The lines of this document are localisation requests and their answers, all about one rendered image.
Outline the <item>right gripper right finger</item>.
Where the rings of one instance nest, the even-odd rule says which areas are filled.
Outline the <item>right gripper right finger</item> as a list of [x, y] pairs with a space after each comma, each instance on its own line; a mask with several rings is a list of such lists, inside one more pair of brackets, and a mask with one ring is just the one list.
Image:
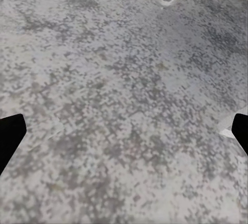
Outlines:
[[231, 131], [248, 155], [248, 116], [236, 114]]

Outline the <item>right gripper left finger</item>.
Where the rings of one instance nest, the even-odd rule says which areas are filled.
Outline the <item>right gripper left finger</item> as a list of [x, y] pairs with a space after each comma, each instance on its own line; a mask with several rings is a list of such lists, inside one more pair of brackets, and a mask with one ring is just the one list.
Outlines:
[[0, 175], [26, 135], [23, 114], [0, 119]]

